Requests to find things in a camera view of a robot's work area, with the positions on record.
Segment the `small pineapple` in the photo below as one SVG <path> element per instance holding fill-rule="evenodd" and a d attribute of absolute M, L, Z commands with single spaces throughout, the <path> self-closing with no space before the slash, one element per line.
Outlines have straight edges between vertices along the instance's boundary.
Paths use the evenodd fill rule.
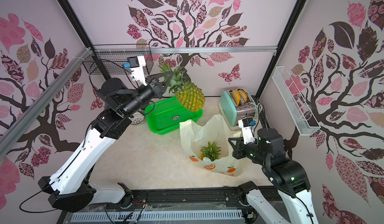
<path fill-rule="evenodd" d="M 207 146 L 203 146 L 200 149 L 201 160 L 208 158 L 210 161 L 215 161 L 220 158 L 222 148 L 217 146 L 217 142 L 208 142 Z"/>

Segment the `large pineapple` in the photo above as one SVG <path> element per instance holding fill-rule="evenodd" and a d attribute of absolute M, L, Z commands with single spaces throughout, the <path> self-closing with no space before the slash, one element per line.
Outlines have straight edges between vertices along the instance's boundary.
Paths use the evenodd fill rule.
<path fill-rule="evenodd" d="M 202 90 L 191 81 L 184 67 L 172 69 L 165 62 L 159 65 L 161 73 L 171 71 L 173 76 L 169 82 L 169 92 L 175 94 L 178 101 L 189 111 L 197 112 L 205 104 L 205 97 Z"/>

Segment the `yellow plastic bag orange print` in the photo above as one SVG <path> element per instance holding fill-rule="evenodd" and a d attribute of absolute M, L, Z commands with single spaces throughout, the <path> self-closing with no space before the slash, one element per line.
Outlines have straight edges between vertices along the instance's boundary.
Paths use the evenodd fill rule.
<path fill-rule="evenodd" d="M 232 131 L 222 115 L 214 115 L 204 126 L 192 120 L 180 124 L 181 145 L 185 154 L 199 168 L 237 177 L 243 171 L 240 160 L 233 157 L 229 138 L 240 138 L 241 131 Z"/>

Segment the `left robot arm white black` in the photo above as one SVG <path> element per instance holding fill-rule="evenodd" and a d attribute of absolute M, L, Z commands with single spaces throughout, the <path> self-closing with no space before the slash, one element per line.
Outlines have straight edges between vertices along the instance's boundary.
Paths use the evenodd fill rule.
<path fill-rule="evenodd" d="M 144 79 L 138 89 L 129 89 L 119 78 L 104 82 L 97 95 L 106 108 L 90 123 L 84 141 L 62 167 L 38 184 L 49 194 L 52 210 L 75 213 L 92 204 L 117 204 L 126 209 L 133 203 L 132 191 L 124 184 L 108 187 L 89 182 L 88 174 L 101 155 L 114 144 L 131 124 L 131 117 L 152 99 L 162 98 L 173 72 L 158 73 Z"/>

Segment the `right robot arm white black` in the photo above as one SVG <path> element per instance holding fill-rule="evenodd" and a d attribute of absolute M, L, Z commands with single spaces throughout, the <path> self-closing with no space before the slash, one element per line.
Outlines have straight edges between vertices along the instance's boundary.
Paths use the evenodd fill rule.
<path fill-rule="evenodd" d="M 241 138 L 228 139 L 233 157 L 261 165 L 283 200 L 289 219 L 283 218 L 252 181 L 240 185 L 246 204 L 267 224 L 317 224 L 308 175 L 302 165 L 286 157 L 283 137 L 273 128 L 259 129 L 257 137 L 247 128 L 242 131 Z"/>

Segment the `green plastic basket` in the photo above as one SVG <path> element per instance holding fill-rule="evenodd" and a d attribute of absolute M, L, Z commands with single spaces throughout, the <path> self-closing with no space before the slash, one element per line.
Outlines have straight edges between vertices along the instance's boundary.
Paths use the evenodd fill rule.
<path fill-rule="evenodd" d="M 188 120 L 196 122 L 203 115 L 202 109 L 192 112 L 186 109 L 176 97 L 152 103 L 145 108 L 144 112 L 149 129 L 159 135 L 179 130 L 181 122 Z"/>

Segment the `white sink strainer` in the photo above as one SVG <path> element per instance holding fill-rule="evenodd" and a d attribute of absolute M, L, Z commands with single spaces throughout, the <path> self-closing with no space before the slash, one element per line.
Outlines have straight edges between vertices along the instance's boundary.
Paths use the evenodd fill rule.
<path fill-rule="evenodd" d="M 129 119 L 131 120 L 131 125 L 139 126 L 144 122 L 145 116 L 142 112 L 138 111 L 135 112 L 131 117 L 129 117 Z"/>

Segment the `mint green toaster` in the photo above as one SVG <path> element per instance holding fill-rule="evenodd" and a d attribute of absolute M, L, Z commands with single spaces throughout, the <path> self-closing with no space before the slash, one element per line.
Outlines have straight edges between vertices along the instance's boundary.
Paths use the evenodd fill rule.
<path fill-rule="evenodd" d="M 257 104 L 247 90 L 243 89 L 248 96 L 248 102 L 242 103 L 241 100 L 240 106 L 237 106 L 234 103 L 231 92 L 232 90 L 238 89 L 242 88 L 224 90 L 219 101 L 219 110 L 221 115 L 225 118 L 225 121 L 231 130 L 239 129 L 238 121 L 243 118 L 251 117 L 254 121 L 257 121 L 258 119 Z"/>

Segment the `yellow bread slice in toaster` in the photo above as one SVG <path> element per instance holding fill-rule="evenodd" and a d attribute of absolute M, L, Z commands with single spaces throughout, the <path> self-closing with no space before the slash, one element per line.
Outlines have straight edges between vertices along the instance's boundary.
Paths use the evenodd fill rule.
<path fill-rule="evenodd" d="M 234 103 L 237 106 L 240 106 L 240 104 L 241 104 L 241 96 L 240 96 L 240 93 L 238 92 L 238 90 L 232 90 L 231 96 L 232 96 L 232 99 L 233 99 Z"/>

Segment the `orange bread slice in toaster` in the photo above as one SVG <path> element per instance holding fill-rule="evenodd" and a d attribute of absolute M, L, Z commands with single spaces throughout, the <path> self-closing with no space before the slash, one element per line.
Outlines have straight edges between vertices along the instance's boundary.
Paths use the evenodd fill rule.
<path fill-rule="evenodd" d="M 246 92 L 243 89 L 238 89 L 238 93 L 241 97 L 242 103 L 247 103 L 248 102 L 248 96 Z"/>

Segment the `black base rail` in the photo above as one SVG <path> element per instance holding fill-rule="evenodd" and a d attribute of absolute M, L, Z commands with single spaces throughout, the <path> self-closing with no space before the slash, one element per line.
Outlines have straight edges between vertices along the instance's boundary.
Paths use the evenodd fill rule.
<path fill-rule="evenodd" d="M 268 186 L 259 187 L 269 203 L 288 220 L 289 215 L 277 189 Z M 92 204 L 75 213 L 92 212 L 133 212 L 133 211 L 192 211 L 192 210 L 240 210 L 247 224 L 262 219 L 250 205 L 238 187 L 168 189 L 168 190 L 131 190 L 133 203 L 126 209 L 117 204 Z"/>

